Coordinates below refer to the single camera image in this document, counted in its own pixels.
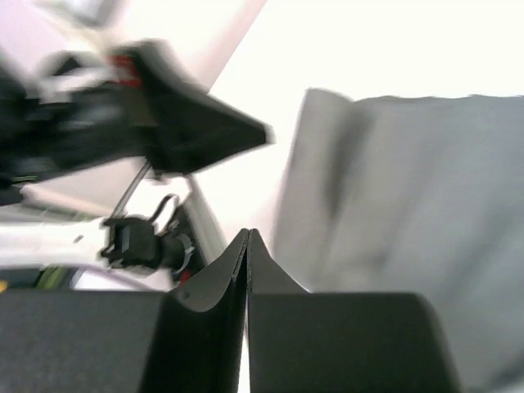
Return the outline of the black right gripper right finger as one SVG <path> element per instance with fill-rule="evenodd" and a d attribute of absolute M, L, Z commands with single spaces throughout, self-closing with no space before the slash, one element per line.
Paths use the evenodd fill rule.
<path fill-rule="evenodd" d="M 246 262 L 252 391 L 461 391 L 436 313 L 422 296 L 307 292 L 255 230 Z"/>

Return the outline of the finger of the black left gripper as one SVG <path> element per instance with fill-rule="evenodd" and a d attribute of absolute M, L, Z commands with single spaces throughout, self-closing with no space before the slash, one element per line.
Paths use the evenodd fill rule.
<path fill-rule="evenodd" d="M 268 125 L 211 97 L 159 40 L 111 50 L 120 100 L 154 169 L 190 174 L 270 142 Z"/>

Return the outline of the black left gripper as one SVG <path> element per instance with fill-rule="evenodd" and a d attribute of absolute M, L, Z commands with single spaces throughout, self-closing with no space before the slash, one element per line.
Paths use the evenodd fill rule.
<path fill-rule="evenodd" d="M 1 203 L 22 202 L 26 183 L 146 156 L 156 122 L 142 88 L 128 56 L 58 52 L 28 84 L 3 62 Z"/>

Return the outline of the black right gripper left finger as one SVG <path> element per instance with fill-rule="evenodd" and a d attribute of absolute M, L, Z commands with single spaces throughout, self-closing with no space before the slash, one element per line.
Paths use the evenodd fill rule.
<path fill-rule="evenodd" d="M 168 292 L 3 292 L 2 391 L 236 391 L 248 239 Z"/>

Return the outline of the grey pleated skirt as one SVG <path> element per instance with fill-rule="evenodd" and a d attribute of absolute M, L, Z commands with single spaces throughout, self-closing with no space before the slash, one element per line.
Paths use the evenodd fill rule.
<path fill-rule="evenodd" d="M 311 291 L 416 291 L 465 386 L 523 389 L 523 100 L 311 88 L 273 235 Z"/>

